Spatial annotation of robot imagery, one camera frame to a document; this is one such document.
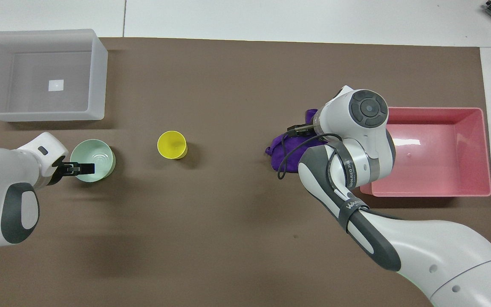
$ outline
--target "pink bin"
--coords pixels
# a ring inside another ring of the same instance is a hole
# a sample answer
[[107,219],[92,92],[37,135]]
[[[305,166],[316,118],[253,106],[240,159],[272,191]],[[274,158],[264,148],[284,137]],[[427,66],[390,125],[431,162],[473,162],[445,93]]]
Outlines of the pink bin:
[[484,115],[477,107],[390,107],[392,173],[361,186],[380,197],[491,195]]

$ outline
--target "white label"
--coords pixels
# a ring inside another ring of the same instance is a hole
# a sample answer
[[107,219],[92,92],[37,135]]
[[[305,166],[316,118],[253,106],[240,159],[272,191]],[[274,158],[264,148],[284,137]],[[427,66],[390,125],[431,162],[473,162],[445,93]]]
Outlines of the white label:
[[31,229],[39,219],[39,205],[32,191],[22,194],[22,227]]
[[63,91],[64,80],[49,80],[49,92]]

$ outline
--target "white table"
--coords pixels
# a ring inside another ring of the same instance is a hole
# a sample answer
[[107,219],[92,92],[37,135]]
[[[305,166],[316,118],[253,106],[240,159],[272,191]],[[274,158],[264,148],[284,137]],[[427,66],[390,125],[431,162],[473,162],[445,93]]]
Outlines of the white table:
[[481,47],[491,148],[491,17],[481,0],[0,0],[0,31]]

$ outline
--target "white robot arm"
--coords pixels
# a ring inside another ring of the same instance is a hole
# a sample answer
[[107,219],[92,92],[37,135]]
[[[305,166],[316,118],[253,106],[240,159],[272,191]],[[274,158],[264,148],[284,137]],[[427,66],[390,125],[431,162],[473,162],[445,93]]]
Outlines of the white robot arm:
[[345,86],[314,116],[326,145],[298,165],[306,190],[378,265],[413,282],[438,307],[491,306],[491,243],[448,221],[404,221],[369,210],[349,190],[389,175],[395,150],[382,96]]
[[20,243],[35,229],[39,219],[35,189],[76,175],[76,169],[65,173],[69,168],[62,161],[67,155],[48,132],[18,149],[0,148],[0,246]]

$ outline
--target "light green bowl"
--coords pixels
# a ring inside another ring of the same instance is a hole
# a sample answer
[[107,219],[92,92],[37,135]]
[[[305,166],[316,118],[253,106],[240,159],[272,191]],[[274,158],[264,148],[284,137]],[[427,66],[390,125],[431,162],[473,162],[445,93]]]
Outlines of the light green bowl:
[[78,175],[77,179],[94,182],[109,176],[115,169],[115,154],[103,141],[90,139],[78,144],[69,160],[77,163],[94,163],[94,173]]

